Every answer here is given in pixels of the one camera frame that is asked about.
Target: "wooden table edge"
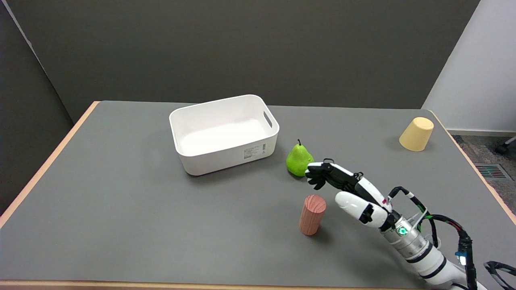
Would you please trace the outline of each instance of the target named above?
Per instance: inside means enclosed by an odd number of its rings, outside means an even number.
[[[56,149],[50,154],[50,156],[47,158],[45,163],[38,169],[36,174],[30,179],[30,181],[25,185],[25,187],[22,189],[22,191],[18,194],[18,196],[14,199],[14,201],[9,205],[9,207],[5,210],[5,212],[0,217],[0,229],[5,225],[7,220],[11,217],[11,215],[14,213],[14,211],[18,208],[18,206],[22,203],[22,201],[27,197],[27,195],[30,193],[30,191],[34,188],[36,183],[41,179],[43,174],[47,171],[47,169],[52,165],[54,160],[59,156],[63,148],[68,144],[70,139],[72,139],[73,135],[75,135],[75,132],[79,130],[80,126],[84,123],[84,121],[88,118],[88,116],[91,114],[93,109],[99,104],[99,101],[95,101],[91,103],[91,105],[88,107],[86,112],[81,116],[81,118],[77,121],[75,125],[73,125],[72,129],[68,132],[68,134],[64,137],[64,139],[59,143],[59,145],[56,147]]]
[[[178,284],[178,283],[133,283],[103,281],[0,281],[0,290],[20,290],[37,287],[38,290],[56,289],[73,290],[400,290],[393,288],[337,288],[337,287],[300,287],[300,286],[251,286],[251,285],[211,285],[211,284]]]
[[[441,127],[444,128],[443,126],[443,123],[441,123],[441,120],[439,120],[439,118],[437,117],[437,115],[431,111],[431,110],[428,110],[430,113],[432,113],[432,115],[436,118],[436,120],[439,122],[439,124],[441,125]],[[507,206],[507,204],[505,204],[504,200],[500,197],[500,195],[498,194],[498,192],[496,192],[496,190],[491,186],[489,185],[489,183],[487,183],[486,179],[482,176],[482,174],[480,174],[480,171],[478,171],[477,167],[473,164],[473,162],[471,161],[471,159],[466,155],[466,153],[464,152],[464,150],[462,148],[460,148],[459,144],[457,144],[457,142],[455,141],[455,139],[453,139],[452,135],[448,132],[448,130],[444,129],[446,131],[446,133],[448,134],[448,136],[450,137],[450,139],[453,141],[453,143],[455,144],[455,146],[457,146],[457,148],[459,149],[460,153],[462,153],[462,155],[464,155],[464,158],[466,158],[467,162],[471,165],[471,167],[473,167],[473,170],[475,170],[475,172],[477,173],[478,177],[482,180],[482,182],[484,182],[484,184],[486,185],[487,189],[489,190],[489,192],[491,192],[491,194],[493,195],[493,197],[495,198],[495,200],[500,204],[500,206],[502,207],[502,209],[505,211],[505,213],[509,216],[509,218],[512,220],[512,222],[514,224],[516,224],[516,216],[514,215],[514,213],[510,210],[510,208]]]
[[[77,123],[73,126],[73,128],[68,132],[63,141],[57,146],[57,148],[52,152],[50,157],[45,161],[45,163],[41,166],[41,168],[36,172],[33,178],[27,183],[27,185],[23,188],[20,194],[16,197],[16,199],[11,203],[11,205],[7,208],[4,214],[0,217],[0,229],[12,215],[12,213],[16,210],[16,208],[22,203],[22,201],[27,197],[29,192],[34,188],[36,183],[40,180],[46,170],[50,167],[52,162],[57,158],[57,156],[61,153],[63,148],[68,144],[70,139],[73,137],[75,132],[80,128],[80,126],[84,123],[84,121],[88,118],[91,112],[95,109],[95,107],[99,104],[99,101],[93,102],[90,107],[84,112],[81,118],[77,121]],[[441,127],[444,128],[441,120],[435,115],[435,113],[429,110],[436,120],[439,122]],[[505,213],[509,216],[509,218],[516,224],[516,216],[512,213],[509,207],[502,200],[500,195],[496,192],[496,190],[489,185],[480,172],[477,170],[475,165],[471,162],[471,159],[464,153],[464,151],[460,148],[460,146],[455,142],[451,134],[446,130],[446,133],[452,140],[452,142],[457,146],[459,151],[462,153],[464,158],[468,161],[468,163],[473,167],[475,172],[478,174],[479,178],[484,182],[487,189],[491,192],[500,206],[503,208]],[[178,283],[135,283],[135,282],[102,282],[102,281],[22,281],[22,280],[2,280],[0,281],[0,290],[19,290],[19,289],[29,289],[29,288],[37,288],[38,290],[45,289],[69,289],[72,290],[74,288],[80,287],[81,290],[98,290],[100,288],[108,288],[108,289],[127,289],[127,290],[141,290],[141,289],[170,289],[170,290],[325,290],[325,289],[336,289],[336,290],[399,290],[393,288],[340,288],[340,287],[296,287],[296,286],[250,286],[250,285],[216,285],[216,284],[178,284]]]

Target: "product label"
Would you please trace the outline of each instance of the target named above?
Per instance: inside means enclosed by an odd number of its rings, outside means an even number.
[[[265,152],[266,152],[265,148],[266,147],[267,147],[267,144],[262,144],[262,145],[258,145],[258,146],[254,146],[254,147],[251,147],[251,148],[244,149],[244,159],[248,159],[248,158],[251,158],[251,157],[255,157],[255,156],[258,156],[258,155],[265,154]]]

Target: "wooden block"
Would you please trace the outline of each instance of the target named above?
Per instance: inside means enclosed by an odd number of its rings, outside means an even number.
[[[301,218],[299,219],[299,230],[301,233],[311,236],[317,232],[324,211],[326,210],[326,201],[318,195],[307,196],[304,200]]]

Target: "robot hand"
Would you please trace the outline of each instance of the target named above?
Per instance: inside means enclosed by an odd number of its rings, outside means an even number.
[[[335,201],[340,208],[368,227],[383,226],[392,211],[392,206],[387,199],[363,177],[362,172],[351,173],[326,160],[330,159],[308,164],[305,172],[308,183],[315,185],[315,190],[321,189],[326,182],[342,190],[335,196]]]
[[[341,190],[335,201],[345,212],[364,225],[379,228],[383,237],[428,283],[438,285],[447,281],[454,282],[450,290],[467,289],[467,276],[459,267],[443,256],[406,218],[392,209],[389,199],[363,177],[361,172],[351,173],[332,162],[314,162],[308,164],[305,175],[308,183],[315,190],[321,189],[327,182]],[[406,195],[413,199],[412,193]],[[486,288],[480,283],[470,290]]]

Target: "green led light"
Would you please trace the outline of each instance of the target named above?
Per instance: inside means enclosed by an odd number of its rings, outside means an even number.
[[[404,227],[399,227],[398,228],[398,235],[400,236],[405,236],[406,234],[408,233],[407,229],[405,229]]]

